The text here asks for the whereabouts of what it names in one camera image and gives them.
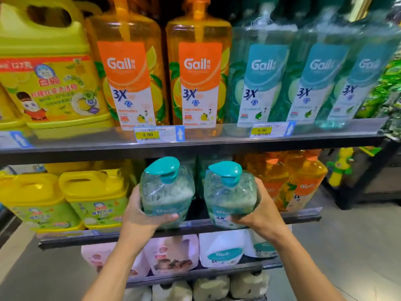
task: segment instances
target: gray floor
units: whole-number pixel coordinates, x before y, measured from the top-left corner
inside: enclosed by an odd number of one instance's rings
[[[359,205],[339,210],[319,190],[311,204],[323,206],[318,223],[293,232],[347,300],[401,300],[401,207]],[[2,301],[79,300],[96,277],[80,247],[42,252],[34,238],[0,285]],[[271,270],[268,300],[295,301],[284,270]]]

